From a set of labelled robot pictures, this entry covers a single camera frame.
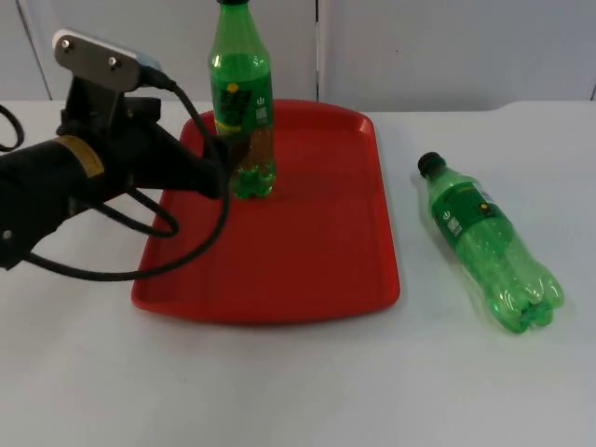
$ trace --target green label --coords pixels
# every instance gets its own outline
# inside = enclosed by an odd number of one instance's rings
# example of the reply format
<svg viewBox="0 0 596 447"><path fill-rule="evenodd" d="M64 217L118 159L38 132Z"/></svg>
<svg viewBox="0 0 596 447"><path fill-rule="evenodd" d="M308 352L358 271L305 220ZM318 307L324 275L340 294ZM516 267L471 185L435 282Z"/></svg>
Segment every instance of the green label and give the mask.
<svg viewBox="0 0 596 447"><path fill-rule="evenodd" d="M212 77L211 93L219 134L251 133L273 124L271 74L247 82Z"/></svg>
<svg viewBox="0 0 596 447"><path fill-rule="evenodd" d="M468 182L445 191L432 205L432 217L449 245L455 248L472 225L505 215L477 184Z"/></svg>

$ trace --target black bottle cap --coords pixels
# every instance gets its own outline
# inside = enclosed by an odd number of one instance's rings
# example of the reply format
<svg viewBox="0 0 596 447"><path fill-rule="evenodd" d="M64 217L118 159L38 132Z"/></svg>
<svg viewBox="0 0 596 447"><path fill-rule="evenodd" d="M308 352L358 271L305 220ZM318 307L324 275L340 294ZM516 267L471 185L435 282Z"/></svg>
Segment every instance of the black bottle cap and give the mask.
<svg viewBox="0 0 596 447"><path fill-rule="evenodd" d="M442 156L436 152L429 152L424 154L418 160L418 170L423 177L426 177L433 170L442 168L446 165L445 160Z"/></svg>
<svg viewBox="0 0 596 447"><path fill-rule="evenodd" d="M249 0L217 0L217 3L222 5L244 5L249 3Z"/></svg>

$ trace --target soda bottle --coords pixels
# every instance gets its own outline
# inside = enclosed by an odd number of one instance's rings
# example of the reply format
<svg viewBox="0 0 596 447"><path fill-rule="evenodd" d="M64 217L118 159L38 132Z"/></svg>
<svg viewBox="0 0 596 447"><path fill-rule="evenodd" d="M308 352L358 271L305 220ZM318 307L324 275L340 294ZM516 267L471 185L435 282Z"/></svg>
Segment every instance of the soda bottle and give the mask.
<svg viewBox="0 0 596 447"><path fill-rule="evenodd" d="M418 162L440 232L481 287L496 319L509 331L546 326L563 303L559 282L523 245L503 211L478 181L449 169L436 153Z"/></svg>
<svg viewBox="0 0 596 447"><path fill-rule="evenodd" d="M271 60L257 32L249 0L221 4L210 53L210 80L217 132L251 136L251 149L230 181L239 198L267 196L273 189L273 91Z"/></svg>

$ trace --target black cable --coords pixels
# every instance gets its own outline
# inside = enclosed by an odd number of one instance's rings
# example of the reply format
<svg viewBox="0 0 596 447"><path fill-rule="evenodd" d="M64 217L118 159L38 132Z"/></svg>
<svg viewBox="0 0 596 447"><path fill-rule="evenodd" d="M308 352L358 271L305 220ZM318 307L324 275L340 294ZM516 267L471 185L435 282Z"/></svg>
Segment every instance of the black cable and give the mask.
<svg viewBox="0 0 596 447"><path fill-rule="evenodd" d="M142 233L147 236L168 238L174 237L178 234L178 232L180 231L180 226L178 225L178 221L176 221L174 216L172 216L166 210L161 208L157 203L155 203L151 198L143 194L141 191L137 191L134 188L128 188L126 193L129 196L131 196L134 200L145 206L147 209L154 212L157 215L157 217L159 217L162 221L168 224L169 229L157 230L153 226L132 219L128 217L126 214L118 210L115 210L114 208L102 202L91 203L85 200L79 200L79 202L85 207L103 214L108 219L112 219L114 222L117 222L133 231Z"/></svg>
<svg viewBox="0 0 596 447"><path fill-rule="evenodd" d="M217 237L219 237L219 235L224 230L225 220L227 219L227 214L230 209L230 196L228 195L227 188L227 172L224 163L219 156L217 148L215 147L215 143L213 142L213 139L210 136L209 130L205 126L205 123L201 119L200 115L198 114L198 111L196 110L190 98L188 98L186 93L174 81L169 79L165 74L159 72L158 70L152 69L151 71L148 71L146 75L147 84L153 87L169 90L178 97L188 114L191 116L193 123L203 136L205 144L207 145L207 149L210 151L210 156L216 161L219 180L218 183L220 188L220 194L222 196L222 207L220 210L220 215L210 235L200 245L186 253L184 256L181 256L180 258L170 261L166 264L162 264L158 267L148 268L146 270L134 270L130 272L119 273L93 272L90 270L83 270L80 268L71 267L69 265L56 263L54 261L50 261L49 259L38 256L34 253L23 253L22 259L24 261L33 265L37 265L41 268L45 268L46 270L49 270L53 273L57 273L59 275L63 275L70 278L83 279L87 281L117 282L145 279L168 273L172 270L175 270L176 268L190 263L197 256L201 255L206 250L208 250L209 247L213 245L215 240L217 240ZM192 157L195 157L195 155L192 154L190 151L188 151L188 154Z"/></svg>
<svg viewBox="0 0 596 447"><path fill-rule="evenodd" d="M0 114L4 115L8 122L12 125L12 128L15 129L15 133L17 134L17 142L15 145L4 146L3 144L0 144L0 152L14 151L25 141L25 131L23 130L19 119L3 105L0 105Z"/></svg>

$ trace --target white wall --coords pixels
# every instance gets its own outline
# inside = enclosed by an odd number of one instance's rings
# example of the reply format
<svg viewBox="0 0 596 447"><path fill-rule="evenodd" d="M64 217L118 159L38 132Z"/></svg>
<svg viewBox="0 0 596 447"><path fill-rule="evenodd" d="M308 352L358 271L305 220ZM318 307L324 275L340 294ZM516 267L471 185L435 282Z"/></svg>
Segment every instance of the white wall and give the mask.
<svg viewBox="0 0 596 447"><path fill-rule="evenodd" d="M13 0L0 0L0 100L47 97L17 5Z"/></svg>
<svg viewBox="0 0 596 447"><path fill-rule="evenodd" d="M51 38L61 27L73 27L151 55L191 98L210 100L207 59L219 12L216 0L20 3L54 99L65 98L70 76L56 65ZM315 1L253 0L251 11L272 55L275 95L315 99Z"/></svg>
<svg viewBox="0 0 596 447"><path fill-rule="evenodd" d="M594 0L319 0L320 98L360 110L587 100Z"/></svg>

